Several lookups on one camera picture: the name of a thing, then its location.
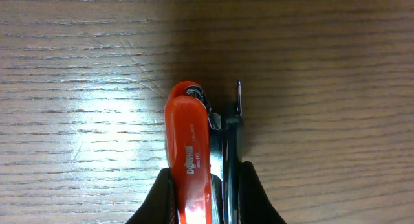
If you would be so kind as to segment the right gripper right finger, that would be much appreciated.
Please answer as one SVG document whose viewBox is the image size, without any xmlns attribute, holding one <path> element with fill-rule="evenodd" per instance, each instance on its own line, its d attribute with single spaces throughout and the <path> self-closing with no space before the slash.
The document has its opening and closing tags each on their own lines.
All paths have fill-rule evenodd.
<svg viewBox="0 0 414 224">
<path fill-rule="evenodd" d="M 270 202 L 251 162 L 241 164 L 239 174 L 239 223 L 286 224 Z"/>
</svg>

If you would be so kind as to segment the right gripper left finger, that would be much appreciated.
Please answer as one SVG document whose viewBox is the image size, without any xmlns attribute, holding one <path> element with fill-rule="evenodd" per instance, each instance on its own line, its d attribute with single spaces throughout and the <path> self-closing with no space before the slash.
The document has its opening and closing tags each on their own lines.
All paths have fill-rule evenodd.
<svg viewBox="0 0 414 224">
<path fill-rule="evenodd" d="M 169 168 L 161 169 L 144 202 L 126 224 L 177 224 L 175 186 Z"/>
</svg>

